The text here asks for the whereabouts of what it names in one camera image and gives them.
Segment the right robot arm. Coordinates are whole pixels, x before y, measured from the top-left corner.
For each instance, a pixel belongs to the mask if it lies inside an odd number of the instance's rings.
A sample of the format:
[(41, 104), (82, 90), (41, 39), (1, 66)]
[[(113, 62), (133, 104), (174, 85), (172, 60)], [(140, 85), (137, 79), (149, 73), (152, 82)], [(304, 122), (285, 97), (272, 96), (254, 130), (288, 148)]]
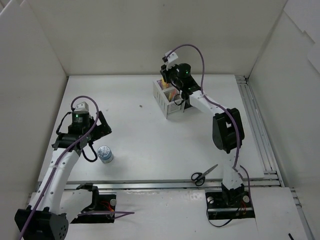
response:
[(245, 194), (239, 173), (239, 155), (245, 138), (241, 114), (237, 108), (227, 108), (214, 102), (191, 75), (187, 63), (162, 65), (160, 74), (165, 83), (175, 87), (183, 101), (212, 117), (212, 140), (217, 149), (224, 151), (229, 160), (222, 161), (221, 200), (231, 207), (242, 201)]

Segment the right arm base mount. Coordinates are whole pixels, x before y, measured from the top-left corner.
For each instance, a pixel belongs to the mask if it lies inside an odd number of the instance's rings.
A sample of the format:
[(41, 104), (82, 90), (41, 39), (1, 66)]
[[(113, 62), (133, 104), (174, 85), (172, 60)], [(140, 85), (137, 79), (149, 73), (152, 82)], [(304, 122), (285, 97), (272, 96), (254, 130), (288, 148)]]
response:
[(205, 192), (206, 217), (208, 222), (216, 227), (223, 228), (236, 220), (255, 219), (255, 211), (248, 191), (245, 191), (234, 203), (227, 203), (223, 193), (218, 191)]

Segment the blue lidded round tub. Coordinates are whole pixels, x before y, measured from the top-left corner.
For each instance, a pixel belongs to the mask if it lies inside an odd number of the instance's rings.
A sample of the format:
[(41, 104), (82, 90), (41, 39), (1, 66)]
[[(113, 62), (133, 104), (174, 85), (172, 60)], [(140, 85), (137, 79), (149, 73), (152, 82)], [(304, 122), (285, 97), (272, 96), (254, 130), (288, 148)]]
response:
[(110, 163), (114, 158), (114, 155), (111, 149), (106, 145), (100, 146), (96, 152), (97, 152), (98, 158), (104, 164)]

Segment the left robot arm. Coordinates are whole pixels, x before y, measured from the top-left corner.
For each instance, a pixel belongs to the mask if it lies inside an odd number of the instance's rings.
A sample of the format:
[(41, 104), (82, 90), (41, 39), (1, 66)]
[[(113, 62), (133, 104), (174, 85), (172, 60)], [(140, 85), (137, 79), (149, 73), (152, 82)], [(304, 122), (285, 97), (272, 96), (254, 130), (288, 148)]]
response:
[(73, 109), (71, 115), (68, 131), (57, 134), (51, 163), (38, 191), (27, 208), (18, 209), (14, 216), (20, 240), (63, 240), (69, 224), (82, 210), (92, 211), (100, 204), (98, 187), (84, 183), (76, 188), (65, 206), (60, 206), (70, 173), (83, 149), (112, 132), (101, 111), (92, 117), (88, 110)]

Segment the yellow chunky highlighter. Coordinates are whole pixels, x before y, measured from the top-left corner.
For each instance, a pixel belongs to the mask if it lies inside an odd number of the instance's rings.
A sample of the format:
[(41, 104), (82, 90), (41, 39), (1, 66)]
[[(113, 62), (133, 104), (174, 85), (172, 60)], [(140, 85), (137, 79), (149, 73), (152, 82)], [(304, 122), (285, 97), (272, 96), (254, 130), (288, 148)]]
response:
[(165, 82), (165, 80), (163, 78), (161, 79), (161, 88), (162, 89), (167, 89), (168, 88), (168, 84)]

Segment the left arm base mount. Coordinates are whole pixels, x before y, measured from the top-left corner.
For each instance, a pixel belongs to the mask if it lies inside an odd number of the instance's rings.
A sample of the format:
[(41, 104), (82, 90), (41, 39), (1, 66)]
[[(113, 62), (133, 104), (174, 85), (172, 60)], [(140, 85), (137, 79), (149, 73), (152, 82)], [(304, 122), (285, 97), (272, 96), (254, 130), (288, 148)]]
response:
[[(101, 194), (95, 206), (88, 206), (80, 213), (92, 211), (111, 211), (116, 209), (117, 195), (116, 194)], [(97, 214), (97, 215), (82, 215), (75, 218), (71, 224), (113, 224), (115, 222), (113, 214)]]

